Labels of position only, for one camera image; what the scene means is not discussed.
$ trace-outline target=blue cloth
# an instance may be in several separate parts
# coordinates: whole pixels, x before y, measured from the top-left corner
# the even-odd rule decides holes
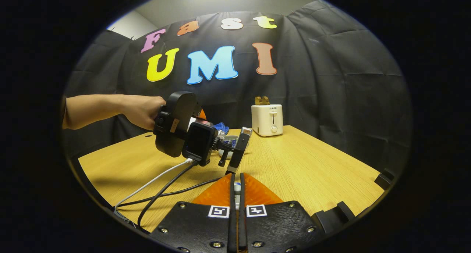
[[[220,130],[223,130],[224,131],[224,135],[226,135],[228,132],[229,132],[229,127],[225,126],[222,122],[214,125],[214,127],[220,131]]]

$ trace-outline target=cup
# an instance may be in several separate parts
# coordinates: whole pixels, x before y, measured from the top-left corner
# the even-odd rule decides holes
[[[232,147],[236,147],[237,140],[239,137],[237,135],[226,135],[223,139],[222,142],[225,144],[229,144]],[[222,156],[222,153],[224,151],[222,149],[219,150],[219,156]],[[226,159],[231,159],[232,157],[232,151],[227,153],[227,158]]]

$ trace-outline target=camera screen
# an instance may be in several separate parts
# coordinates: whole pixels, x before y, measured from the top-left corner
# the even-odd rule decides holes
[[[188,132],[186,150],[192,154],[205,158],[203,155],[205,154],[208,140],[210,140],[210,131],[197,125],[193,125]]]

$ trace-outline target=black cable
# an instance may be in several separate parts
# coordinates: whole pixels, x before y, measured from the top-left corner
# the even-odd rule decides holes
[[[188,187],[188,188],[185,188],[185,189],[182,189],[182,190],[177,190],[177,191],[173,191],[173,192],[164,193],[164,194],[160,195],[160,197],[170,196],[170,195],[175,195],[175,194],[183,193],[183,192],[192,190],[192,189],[194,189],[194,188],[198,188],[199,186],[203,186],[203,185],[206,185],[206,184],[208,184],[208,183],[211,183],[211,182],[214,182],[214,181],[218,181],[219,179],[221,179],[221,178],[211,179],[210,181],[205,181],[205,182],[203,182],[203,183],[196,184],[195,186],[191,186],[191,187]],[[153,198],[153,197],[149,197],[149,198],[145,198],[145,199],[142,199],[142,200],[133,201],[133,202],[129,202],[129,203],[121,203],[121,204],[118,206],[118,208],[121,207],[121,206],[131,206],[131,205],[133,205],[133,204],[138,204],[138,203],[143,203],[143,202],[146,202],[146,201],[150,201],[150,200],[152,200],[152,198]]]
[[[196,166],[198,164],[198,162],[196,161],[193,161],[193,163],[188,166],[187,168],[185,168],[184,170],[182,170],[180,173],[178,173],[177,176],[175,176],[175,178],[171,179],[171,181],[169,181],[165,186],[163,186],[163,188],[152,198],[151,201],[149,201],[149,203],[144,207],[144,209],[141,211],[139,217],[138,217],[138,227],[140,229],[143,229],[141,227],[141,220],[144,216],[144,214],[146,213],[146,211],[149,209],[149,207],[152,205],[152,203],[155,202],[155,200],[160,197],[163,192],[168,188],[170,187],[170,185],[172,185],[172,183],[174,183],[179,177],[181,177],[183,174],[185,174],[185,172],[189,171],[192,167]]]

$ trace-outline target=blue letter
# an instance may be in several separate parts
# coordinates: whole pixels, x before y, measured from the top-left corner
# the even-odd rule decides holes
[[[216,67],[218,67],[216,79],[228,79],[234,78],[239,73],[234,70],[234,63],[232,62],[232,51],[235,49],[234,46],[222,46],[219,47],[212,59],[205,54],[203,51],[192,52],[188,55],[191,60],[190,78],[188,78],[188,85],[198,84],[203,81],[203,77],[200,76],[198,69],[201,69],[203,75],[207,80],[211,80],[212,74]]]

